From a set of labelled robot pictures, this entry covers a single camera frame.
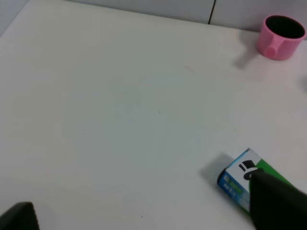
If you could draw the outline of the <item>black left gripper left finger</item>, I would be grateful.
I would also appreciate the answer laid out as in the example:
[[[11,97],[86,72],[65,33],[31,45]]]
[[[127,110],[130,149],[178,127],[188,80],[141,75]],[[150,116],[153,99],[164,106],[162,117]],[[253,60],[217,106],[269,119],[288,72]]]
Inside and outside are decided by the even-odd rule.
[[[40,230],[32,202],[19,202],[0,216],[1,230]]]

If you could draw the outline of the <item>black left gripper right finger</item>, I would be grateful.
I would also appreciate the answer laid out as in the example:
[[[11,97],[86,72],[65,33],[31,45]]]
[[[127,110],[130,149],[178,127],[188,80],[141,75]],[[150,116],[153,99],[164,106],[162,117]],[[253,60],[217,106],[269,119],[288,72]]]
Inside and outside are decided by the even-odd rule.
[[[258,230],[305,230],[307,195],[264,172],[250,180],[250,216]]]

